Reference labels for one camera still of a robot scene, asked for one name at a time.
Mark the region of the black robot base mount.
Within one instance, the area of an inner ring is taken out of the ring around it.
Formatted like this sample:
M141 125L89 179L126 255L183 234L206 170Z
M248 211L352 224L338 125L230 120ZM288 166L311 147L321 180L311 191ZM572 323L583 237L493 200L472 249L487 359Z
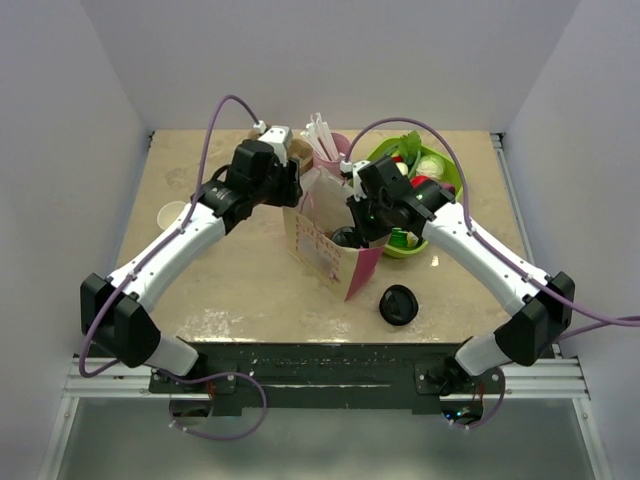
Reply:
M457 415L469 397L501 394L497 369L477 379L453 375L453 344L197 342L201 353L186 383L155 373L154 394L205 399L216 416L245 408L409 410Z

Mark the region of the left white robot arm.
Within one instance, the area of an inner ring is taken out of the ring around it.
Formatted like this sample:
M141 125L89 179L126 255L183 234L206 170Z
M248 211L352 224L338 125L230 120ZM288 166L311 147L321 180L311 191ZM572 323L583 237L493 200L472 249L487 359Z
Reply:
M162 333L150 314L173 281L204 250L248 219L261 204L294 207L301 197L299 165L287 155L290 136L281 127L238 145L191 204L148 247L106 277L89 275L80 287L81 329L130 368L170 372L185 392L200 390L207 368L188 343Z

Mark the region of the pink paper gift bag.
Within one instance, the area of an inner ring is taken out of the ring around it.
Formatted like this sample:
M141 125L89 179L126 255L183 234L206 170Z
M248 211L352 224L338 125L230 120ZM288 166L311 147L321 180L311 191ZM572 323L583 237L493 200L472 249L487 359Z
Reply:
M333 240L354 221L346 200L354 190L326 169L313 168L301 177L302 197L283 209L286 248L320 282L343 301L353 297L374 275L388 238L367 248Z

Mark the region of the black coffee cup lid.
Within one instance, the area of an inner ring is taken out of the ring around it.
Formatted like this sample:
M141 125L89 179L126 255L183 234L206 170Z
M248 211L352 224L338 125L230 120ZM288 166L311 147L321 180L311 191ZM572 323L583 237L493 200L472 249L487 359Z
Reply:
M363 245L362 236L351 226L336 229L331 235L331 241L343 248L359 249Z

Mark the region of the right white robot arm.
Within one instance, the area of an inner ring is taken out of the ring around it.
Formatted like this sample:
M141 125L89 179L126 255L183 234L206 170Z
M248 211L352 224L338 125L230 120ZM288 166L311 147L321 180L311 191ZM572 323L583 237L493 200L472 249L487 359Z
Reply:
M469 392L481 374L506 363L534 364L570 326L564 303L574 297L573 280L564 273L549 276L466 220L452 188L431 179L413 186L391 157L342 162L340 170L353 182L347 205L364 241L379 240L395 228L413 233L456 260L509 315L495 331L458 348L445 369L452 390Z

